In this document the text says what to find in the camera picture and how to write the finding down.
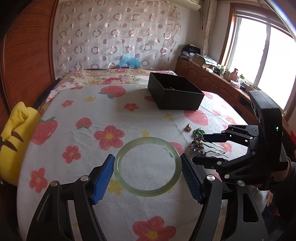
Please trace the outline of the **right hand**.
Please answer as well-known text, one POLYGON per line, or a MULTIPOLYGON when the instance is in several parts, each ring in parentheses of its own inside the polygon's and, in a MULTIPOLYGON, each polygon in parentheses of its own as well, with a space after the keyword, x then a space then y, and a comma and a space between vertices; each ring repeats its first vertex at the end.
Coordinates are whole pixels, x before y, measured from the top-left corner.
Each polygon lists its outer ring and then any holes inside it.
POLYGON ((290 158, 288 159, 288 166, 287 169, 284 171, 276 171, 271 173, 271 177, 274 179, 275 182, 281 182, 285 180, 285 178, 288 176, 288 173, 290 171, 290 158))

